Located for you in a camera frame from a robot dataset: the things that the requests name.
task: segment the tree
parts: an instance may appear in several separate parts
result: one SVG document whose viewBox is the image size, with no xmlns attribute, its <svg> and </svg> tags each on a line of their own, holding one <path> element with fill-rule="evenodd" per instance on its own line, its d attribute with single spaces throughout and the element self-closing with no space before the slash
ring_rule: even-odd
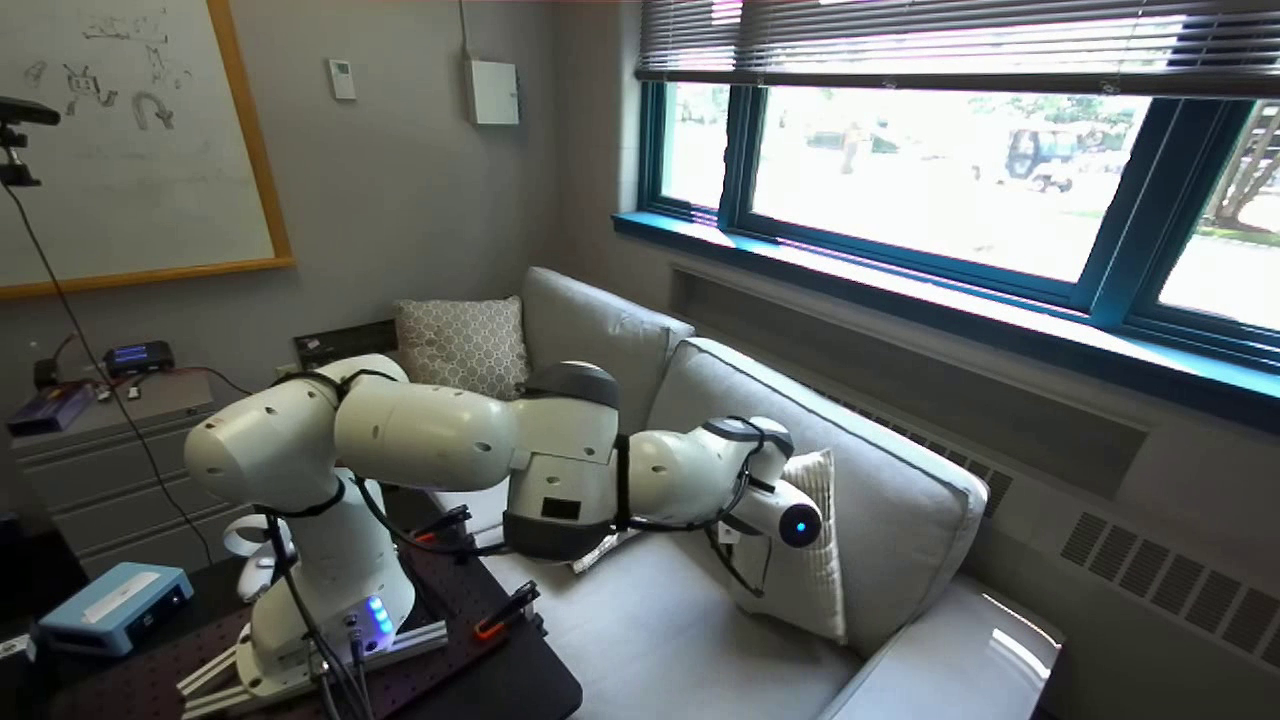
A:
<svg viewBox="0 0 1280 720">
<path fill-rule="evenodd" d="M 1263 100 L 1244 128 L 1240 151 L 1228 164 L 1212 218 L 1224 226 L 1244 226 L 1240 210 L 1273 182 L 1280 169 L 1280 100 Z"/>
</svg>

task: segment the window sill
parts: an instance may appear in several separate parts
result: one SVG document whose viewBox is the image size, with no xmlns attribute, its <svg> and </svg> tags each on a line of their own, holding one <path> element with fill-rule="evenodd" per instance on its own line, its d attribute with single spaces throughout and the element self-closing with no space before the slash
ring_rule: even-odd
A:
<svg viewBox="0 0 1280 720">
<path fill-rule="evenodd" d="M 861 259 L 837 259 L 811 247 L 725 237 L 722 226 L 655 210 L 623 210 L 617 216 L 617 226 L 630 237 L 666 238 L 678 250 L 753 259 L 757 269 L 801 289 L 837 289 L 837 294 L 845 289 L 845 294 L 872 300 L 878 309 L 901 317 L 939 321 L 939 326 L 956 326 L 977 339 L 997 339 L 1003 347 L 1017 343 L 1023 351 L 1038 351 L 1040 358 L 1071 364 L 1090 377 L 1108 377 L 1127 386 L 1150 386 L 1156 395 L 1280 433 L 1280 377 L 1263 366 L 1104 331 L 1085 322 L 1081 317 L 1038 309 L 1031 300 L 972 290 L 928 277 L 872 269 Z"/>
</svg>

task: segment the robotic arm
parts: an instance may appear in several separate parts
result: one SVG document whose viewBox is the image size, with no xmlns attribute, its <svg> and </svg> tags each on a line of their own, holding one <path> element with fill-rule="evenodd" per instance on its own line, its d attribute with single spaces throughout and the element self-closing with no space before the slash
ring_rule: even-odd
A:
<svg viewBox="0 0 1280 720">
<path fill-rule="evenodd" d="M 612 377 L 576 358 L 520 398 L 408 384 L 389 356 L 336 358 L 195 423 L 186 456 L 209 488 L 283 515 L 295 543 L 236 645 L 252 697 L 312 685 L 307 636 L 369 655 L 391 647 L 416 602 L 381 488 L 360 475 L 436 490 L 511 478 L 503 538 L 551 559 L 589 555 L 617 528 L 728 518 L 803 549 L 824 523 L 776 478 L 792 456 L 782 423 L 709 419 L 621 440 Z"/>
</svg>

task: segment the whiteboard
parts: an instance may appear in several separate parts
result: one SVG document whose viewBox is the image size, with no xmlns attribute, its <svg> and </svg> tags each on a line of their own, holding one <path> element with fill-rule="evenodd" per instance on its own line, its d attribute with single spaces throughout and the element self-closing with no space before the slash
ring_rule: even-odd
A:
<svg viewBox="0 0 1280 720">
<path fill-rule="evenodd" d="M 24 124 L 39 186 L 21 186 L 60 289 L 288 263 L 230 0 L 0 0 L 0 94 L 63 112 Z M 39 290 L 0 207 L 0 300 Z"/>
</svg>

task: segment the throw pillow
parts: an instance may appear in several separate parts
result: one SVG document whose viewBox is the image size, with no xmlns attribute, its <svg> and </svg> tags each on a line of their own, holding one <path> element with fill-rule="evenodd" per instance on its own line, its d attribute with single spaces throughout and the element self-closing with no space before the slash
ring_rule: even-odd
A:
<svg viewBox="0 0 1280 720">
<path fill-rule="evenodd" d="M 734 567 L 761 593 L 734 582 L 743 611 L 776 617 L 792 628 L 845 645 L 845 582 L 837 543 L 837 471 L 824 453 L 792 456 L 786 478 L 824 510 L 824 532 L 808 549 L 774 543 L 734 532 Z"/>
<path fill-rule="evenodd" d="M 520 300 L 402 300 L 398 343 L 408 379 L 518 395 L 528 379 Z"/>
</svg>

